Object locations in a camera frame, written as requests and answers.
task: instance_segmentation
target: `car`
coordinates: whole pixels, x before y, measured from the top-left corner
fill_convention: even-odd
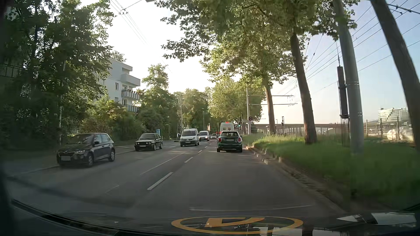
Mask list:
[[[198,134],[199,138],[200,138],[200,142],[201,141],[210,141],[210,134],[209,131],[205,130],[205,131],[200,131],[200,133]]]
[[[196,128],[187,128],[181,134],[181,147],[186,145],[200,145],[199,133]]]
[[[242,138],[238,131],[223,131],[217,140],[217,152],[237,150],[242,152]]]
[[[158,133],[142,134],[134,143],[136,151],[162,149],[162,137]]]
[[[58,149],[56,158],[60,167],[70,163],[92,167],[101,159],[113,162],[115,161],[114,141],[106,133],[76,134]]]

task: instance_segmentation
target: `dark gray hatchback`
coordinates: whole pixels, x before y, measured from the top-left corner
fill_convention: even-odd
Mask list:
[[[95,161],[107,158],[115,160],[114,141],[105,133],[77,134],[57,151],[57,163],[85,164],[92,167]]]

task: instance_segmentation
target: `white apartment building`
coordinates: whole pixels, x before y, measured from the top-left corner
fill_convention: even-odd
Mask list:
[[[130,75],[133,67],[122,62],[109,59],[110,75],[105,80],[100,81],[108,90],[110,99],[125,105],[128,111],[136,112],[137,106],[133,102],[140,99],[140,95],[135,92],[136,87],[140,86],[140,79]]]

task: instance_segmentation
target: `white lane marking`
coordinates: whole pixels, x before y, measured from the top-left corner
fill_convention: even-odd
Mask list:
[[[113,189],[116,189],[116,188],[118,188],[118,187],[119,187],[119,185],[117,184],[117,186],[112,187],[111,189],[107,190],[105,193],[108,193],[108,192],[110,192],[110,191],[112,191]]]
[[[154,187],[156,187],[158,184],[162,183],[166,178],[168,178],[173,172],[169,172],[169,174],[165,175],[163,178],[161,178],[158,182],[154,183],[152,186],[148,188],[148,190],[152,190]]]
[[[238,212],[238,211],[259,211],[259,210],[286,210],[286,209],[296,209],[296,208],[304,208],[304,207],[312,207],[313,205],[303,205],[303,206],[295,206],[295,207],[279,207],[279,208],[268,208],[268,209],[247,209],[247,210],[212,210],[212,209],[201,209],[201,208],[195,208],[195,207],[190,207],[189,210],[190,211],[214,211],[214,212],[223,212],[223,211],[234,211],[234,212]]]
[[[184,161],[184,163],[187,163],[189,160],[191,160],[193,157],[190,157],[188,160]]]
[[[162,147],[176,147],[176,146],[179,146],[179,144],[173,145],[173,146],[162,146]]]
[[[167,163],[168,161],[170,161],[170,160],[172,160],[172,159],[175,159],[175,158],[177,158],[177,157],[181,156],[181,155],[182,155],[182,154],[184,154],[184,153],[185,153],[185,152],[183,152],[183,153],[181,153],[181,154],[179,154],[179,155],[176,155],[175,157],[173,157],[173,158],[171,158],[171,159],[169,159],[169,160],[165,161],[164,163],[161,163],[161,164],[159,164],[159,165],[157,165],[157,166],[155,166],[155,167],[153,167],[153,168],[150,168],[149,170],[147,170],[147,171],[145,171],[145,172],[143,172],[143,173],[139,174],[138,176],[140,176],[140,175],[142,175],[142,174],[145,174],[145,173],[147,173],[147,172],[149,172],[149,171],[153,170],[154,168],[156,168],[156,167],[158,167],[158,166],[160,166],[160,165],[163,165],[163,164]]]

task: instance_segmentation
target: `white car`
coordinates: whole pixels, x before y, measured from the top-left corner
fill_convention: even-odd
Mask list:
[[[187,128],[181,134],[181,147],[186,145],[200,145],[200,138],[196,128]]]
[[[198,136],[200,137],[200,142],[201,141],[210,141],[209,131],[206,131],[206,130],[205,131],[200,131]]]

